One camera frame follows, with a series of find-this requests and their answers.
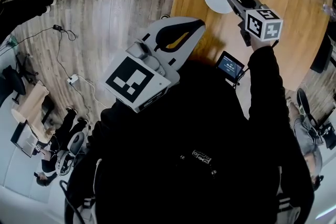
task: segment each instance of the wooden floor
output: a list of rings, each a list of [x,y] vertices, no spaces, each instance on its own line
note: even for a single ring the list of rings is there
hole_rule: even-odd
[[[87,78],[96,87],[96,98],[107,106],[114,103],[113,95],[99,85],[98,80],[118,49],[128,48],[148,24],[170,14],[173,0],[58,0],[49,14],[32,19],[15,30],[20,41],[54,24],[71,29],[77,39],[69,41],[66,35],[60,44],[59,60],[67,73]],[[85,116],[88,110],[83,99],[69,84],[62,67],[56,61],[60,33],[48,30],[20,44],[20,50],[32,55],[30,61],[39,79],[50,91],[56,103],[55,118],[60,120],[70,105]],[[332,109],[332,94],[336,85],[336,71],[330,65],[324,74],[309,71],[304,80],[312,114],[316,119]],[[92,123],[99,119],[102,105],[93,99],[93,88],[83,81],[74,84],[89,108]],[[237,88],[237,94],[248,117],[250,106],[250,79],[247,74]]]

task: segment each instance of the white power adapter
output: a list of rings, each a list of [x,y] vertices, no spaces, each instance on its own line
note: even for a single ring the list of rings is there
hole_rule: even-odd
[[[78,80],[78,76],[76,74],[73,74],[69,79],[67,79],[67,82],[70,85],[73,85]]]

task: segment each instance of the wooden table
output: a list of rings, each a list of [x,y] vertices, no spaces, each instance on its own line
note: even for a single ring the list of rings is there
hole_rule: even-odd
[[[323,3],[332,0],[260,0],[284,19],[281,39],[275,53],[284,86],[296,90],[309,70],[321,45],[329,17]],[[252,49],[247,48],[233,12],[218,14],[204,0],[174,0],[172,16],[191,16],[206,23],[206,33],[195,48],[192,58],[215,63],[223,50],[247,64]]]

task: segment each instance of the hand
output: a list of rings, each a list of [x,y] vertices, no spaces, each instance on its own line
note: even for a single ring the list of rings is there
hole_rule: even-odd
[[[257,49],[260,49],[262,47],[267,47],[267,46],[271,46],[269,41],[260,41],[259,39],[257,39],[255,36],[250,35],[251,36],[251,47],[253,49],[253,51],[256,51]]]

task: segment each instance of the black sleeve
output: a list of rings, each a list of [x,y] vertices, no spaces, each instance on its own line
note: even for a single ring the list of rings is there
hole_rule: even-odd
[[[304,223],[314,200],[312,183],[290,128],[285,89],[273,49],[264,47],[256,50],[248,66],[251,74],[249,126],[258,137],[258,171],[267,179],[267,170],[271,165],[282,167],[281,187],[291,197],[291,205],[301,208],[296,223]],[[278,183],[268,187],[274,193]]]

